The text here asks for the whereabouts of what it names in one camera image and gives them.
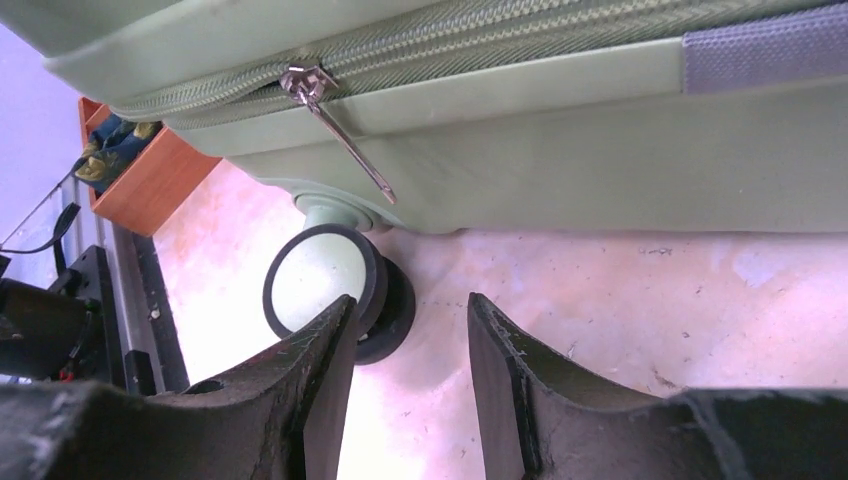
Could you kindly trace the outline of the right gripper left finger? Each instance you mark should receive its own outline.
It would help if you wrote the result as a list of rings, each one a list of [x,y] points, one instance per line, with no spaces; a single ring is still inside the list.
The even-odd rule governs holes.
[[[95,381],[1,389],[5,479],[333,479],[354,367],[355,301],[181,393]]]

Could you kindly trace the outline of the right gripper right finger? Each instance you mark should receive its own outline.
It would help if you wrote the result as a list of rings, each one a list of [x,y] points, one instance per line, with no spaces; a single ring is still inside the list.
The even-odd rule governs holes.
[[[843,389],[689,389],[655,397],[608,380],[467,303],[489,479],[843,479]]]

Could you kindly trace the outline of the green suitcase blue lining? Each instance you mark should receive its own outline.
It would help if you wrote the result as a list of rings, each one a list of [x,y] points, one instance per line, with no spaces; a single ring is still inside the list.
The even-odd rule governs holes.
[[[847,228],[843,1],[5,1],[1,22],[80,93],[284,189],[307,229],[267,275],[285,337],[306,254],[353,272],[362,362],[377,226],[830,233]],[[319,62],[321,105],[390,204],[279,80]]]

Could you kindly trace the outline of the silver zipper pull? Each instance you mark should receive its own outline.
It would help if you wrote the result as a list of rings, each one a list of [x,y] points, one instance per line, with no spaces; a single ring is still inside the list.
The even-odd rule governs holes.
[[[397,197],[389,182],[355,144],[353,138],[321,105],[328,92],[339,89],[334,77],[319,62],[290,63],[281,74],[279,83],[292,101],[305,107],[343,145],[389,203],[395,204]]]

